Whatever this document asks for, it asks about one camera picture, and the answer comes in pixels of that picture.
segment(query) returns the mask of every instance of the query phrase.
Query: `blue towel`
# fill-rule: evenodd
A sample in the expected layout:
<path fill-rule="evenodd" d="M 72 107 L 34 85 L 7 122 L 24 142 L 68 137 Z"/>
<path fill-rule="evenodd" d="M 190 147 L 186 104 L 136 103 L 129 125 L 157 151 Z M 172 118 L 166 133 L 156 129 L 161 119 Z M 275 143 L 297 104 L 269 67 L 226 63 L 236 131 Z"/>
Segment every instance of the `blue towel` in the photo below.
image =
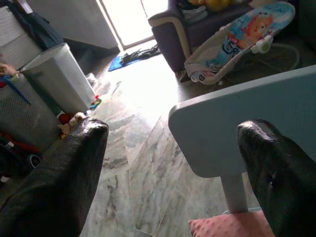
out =
<path fill-rule="evenodd" d="M 111 65 L 110 65 L 108 71 L 111 72 L 111 71 L 114 71 L 114 70 L 116 70 L 116 69 L 125 67 L 125 66 L 127 66 L 127 65 L 136 63 L 136 62 L 138 62 L 138 61 L 141 61 L 141 60 L 140 60 L 140 59 L 136 59 L 136 60 L 134 60 L 134 61 L 131 61 L 131 62 L 129 62 L 129 63 L 126 63 L 125 65 L 122 65 L 122 63 L 120 63 L 120 56 L 117 56 L 117 57 L 115 57 L 115 58 L 113 59 L 113 61 L 112 61 Z"/>

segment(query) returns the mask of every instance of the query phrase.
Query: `dark clothing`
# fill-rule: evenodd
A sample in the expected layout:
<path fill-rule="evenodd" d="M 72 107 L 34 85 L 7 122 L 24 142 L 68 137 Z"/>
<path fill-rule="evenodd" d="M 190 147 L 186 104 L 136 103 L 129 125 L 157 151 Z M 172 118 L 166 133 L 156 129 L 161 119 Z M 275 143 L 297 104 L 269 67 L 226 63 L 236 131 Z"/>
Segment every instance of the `dark clothing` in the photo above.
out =
<path fill-rule="evenodd" d="M 19 21 L 22 28 L 38 44 L 42 50 L 55 47 L 64 42 L 61 35 L 49 24 L 47 20 L 33 12 L 27 14 L 16 3 L 7 0 L 0 2 L 1 6 L 7 5 L 15 18 Z"/>

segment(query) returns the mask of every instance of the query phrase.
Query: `laundry basket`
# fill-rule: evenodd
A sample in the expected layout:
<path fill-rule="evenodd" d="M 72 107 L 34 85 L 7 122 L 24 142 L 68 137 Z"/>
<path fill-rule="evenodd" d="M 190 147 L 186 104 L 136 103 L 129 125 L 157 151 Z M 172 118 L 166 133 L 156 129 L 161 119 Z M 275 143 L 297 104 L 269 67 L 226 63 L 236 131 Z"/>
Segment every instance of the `laundry basket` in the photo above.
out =
<path fill-rule="evenodd" d="M 13 84 L 31 105 L 9 86 L 0 89 L 0 131 L 43 152 L 58 138 L 59 121 L 23 75 Z"/>
<path fill-rule="evenodd" d="M 41 53 L 21 71 L 69 114 L 86 111 L 94 100 L 94 91 L 66 43 Z"/>

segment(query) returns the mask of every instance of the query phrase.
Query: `pink cushion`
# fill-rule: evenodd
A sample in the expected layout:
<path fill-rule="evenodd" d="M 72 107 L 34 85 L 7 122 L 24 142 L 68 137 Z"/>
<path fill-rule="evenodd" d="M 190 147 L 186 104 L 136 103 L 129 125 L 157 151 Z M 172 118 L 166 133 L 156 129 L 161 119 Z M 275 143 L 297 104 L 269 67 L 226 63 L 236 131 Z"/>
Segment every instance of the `pink cushion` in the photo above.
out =
<path fill-rule="evenodd" d="M 262 211 L 189 221 L 193 237 L 274 237 Z"/>

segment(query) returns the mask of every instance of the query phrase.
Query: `doorway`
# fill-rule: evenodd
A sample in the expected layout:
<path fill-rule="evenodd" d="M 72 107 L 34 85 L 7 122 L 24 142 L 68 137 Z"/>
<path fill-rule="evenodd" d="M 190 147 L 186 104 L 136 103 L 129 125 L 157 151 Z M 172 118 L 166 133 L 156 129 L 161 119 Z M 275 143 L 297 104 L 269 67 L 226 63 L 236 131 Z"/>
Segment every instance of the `doorway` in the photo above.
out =
<path fill-rule="evenodd" d="M 100 0 L 123 49 L 154 38 L 141 0 Z"/>

